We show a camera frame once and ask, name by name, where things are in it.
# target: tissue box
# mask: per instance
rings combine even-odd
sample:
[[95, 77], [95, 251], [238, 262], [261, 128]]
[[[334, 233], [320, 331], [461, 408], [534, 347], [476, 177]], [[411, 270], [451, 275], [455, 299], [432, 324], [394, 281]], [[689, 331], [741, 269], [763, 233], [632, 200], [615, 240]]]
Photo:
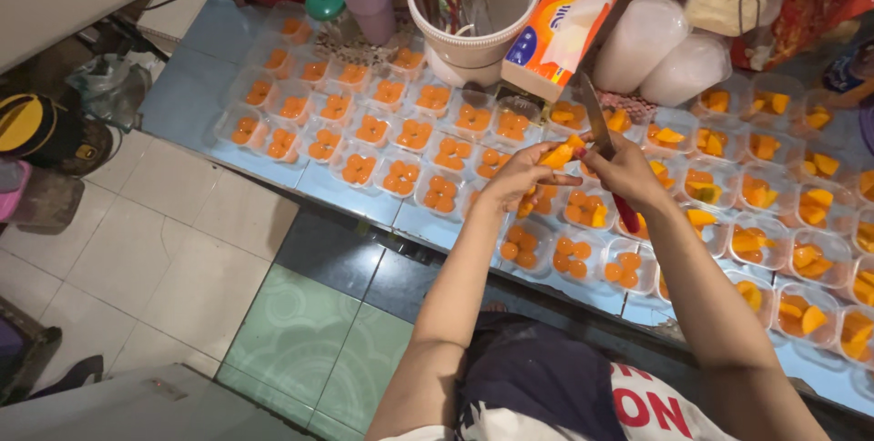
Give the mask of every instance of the tissue box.
[[[559, 67], [555, 62], [542, 63], [542, 60], [546, 48], [574, 1], [540, 0], [528, 24], [509, 48], [507, 56], [503, 58], [501, 78], [544, 100], [554, 102], [559, 99], [561, 91], [574, 73]], [[576, 63], [579, 63], [584, 56], [615, 3], [616, 0], [611, 0], [609, 4], [604, 5], [595, 22], [592, 23]]]

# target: green floor tile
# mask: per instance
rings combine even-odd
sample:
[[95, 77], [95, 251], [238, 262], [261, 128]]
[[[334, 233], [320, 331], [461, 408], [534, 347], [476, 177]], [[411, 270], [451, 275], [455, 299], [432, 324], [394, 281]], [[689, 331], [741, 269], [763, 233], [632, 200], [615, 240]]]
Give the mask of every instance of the green floor tile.
[[313, 420], [310, 421], [307, 431], [327, 441], [363, 441], [365, 438], [364, 434], [336, 422], [322, 412], [316, 412], [313, 415]]
[[273, 265], [224, 361], [314, 407], [360, 304]]
[[410, 323], [362, 304], [315, 409], [366, 432], [411, 333]]
[[216, 375], [216, 380], [227, 388], [241, 395], [248, 396], [255, 402], [284, 416], [301, 427], [309, 424], [313, 416], [313, 409], [311, 407], [307, 407], [292, 397], [270, 388], [268, 385], [252, 378], [246, 373], [241, 373], [227, 364], [221, 366]]

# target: knife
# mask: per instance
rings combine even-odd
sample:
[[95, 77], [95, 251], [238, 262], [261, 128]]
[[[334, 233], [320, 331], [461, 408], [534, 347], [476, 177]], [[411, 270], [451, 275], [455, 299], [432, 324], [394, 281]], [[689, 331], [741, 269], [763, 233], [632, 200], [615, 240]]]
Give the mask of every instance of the knife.
[[[607, 161], [616, 156], [616, 148], [613, 141], [610, 139], [610, 131], [606, 127], [604, 112], [601, 109], [598, 97], [595, 94], [595, 87], [592, 86], [592, 81], [585, 73], [579, 73], [579, 92], [581, 94], [585, 114], [589, 117], [589, 124], [592, 126], [592, 135], [595, 140], [593, 143], [598, 150], [598, 154], [604, 156]], [[640, 231], [640, 221], [637, 219], [637, 213], [631, 209], [625, 199], [613, 194], [613, 200], [616, 203], [616, 210], [619, 211], [619, 217], [625, 223], [625, 228], [631, 233]]]

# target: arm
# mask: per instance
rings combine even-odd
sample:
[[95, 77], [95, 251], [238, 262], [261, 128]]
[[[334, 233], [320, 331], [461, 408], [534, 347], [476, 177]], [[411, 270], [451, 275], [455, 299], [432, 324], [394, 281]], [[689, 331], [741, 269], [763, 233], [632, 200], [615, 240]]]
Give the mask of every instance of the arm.
[[480, 193], [449, 256], [425, 296], [407, 350], [379, 402], [366, 441], [398, 436], [427, 425], [454, 424], [454, 382], [474, 334], [488, 268], [504, 216], [518, 209], [535, 183], [579, 185], [536, 163], [558, 143], [517, 152]]
[[828, 439], [783, 373], [767, 332], [639, 146], [619, 135], [613, 140], [612, 161], [589, 152], [583, 162], [646, 220], [677, 322], [714, 388], [718, 420], [745, 441]]

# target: blue tile countertop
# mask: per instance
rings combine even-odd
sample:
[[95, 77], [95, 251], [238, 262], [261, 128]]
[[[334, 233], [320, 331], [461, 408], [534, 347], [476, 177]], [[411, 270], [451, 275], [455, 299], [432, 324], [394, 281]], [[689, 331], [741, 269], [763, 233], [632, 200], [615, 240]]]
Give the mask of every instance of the blue tile countertop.
[[[217, 140], [213, 130], [229, 102], [226, 91], [261, 33], [267, 14], [262, 9], [237, 8], [229, 0], [207, 0], [142, 103], [142, 129], [413, 241], [444, 251], [452, 248], [461, 221], [438, 217], [414, 202], [413, 197], [402, 201], [374, 187], [366, 190], [351, 188], [334, 178], [325, 165], [308, 162], [302, 156], [304, 150], [300, 151], [300, 160], [289, 165]], [[473, 181], [473, 169], [466, 168], [463, 178], [467, 182]], [[541, 225], [553, 232], [566, 228], [566, 224], [554, 215], [538, 218]], [[543, 256], [546, 257], [552, 258], [552, 253]], [[728, 261], [720, 260], [720, 263], [727, 268], [732, 266]], [[546, 286], [549, 289], [545, 291], [550, 294], [559, 294], [564, 299], [621, 316], [629, 324], [655, 327], [676, 319], [670, 304], [657, 297], [632, 295], [598, 279], [587, 278], [581, 283], [561, 276], [551, 265], [547, 265], [548, 269], [541, 274], [531, 276], [501, 259], [496, 252], [492, 267], [505, 277], [510, 275], [530, 284]], [[600, 267], [592, 265], [589, 274], [598, 271]], [[769, 276], [759, 277], [772, 282]], [[874, 380], [870, 375], [838, 360], [831, 353], [785, 340], [773, 332], [770, 334], [788, 375], [803, 379], [818, 395], [828, 400], [874, 416]]]

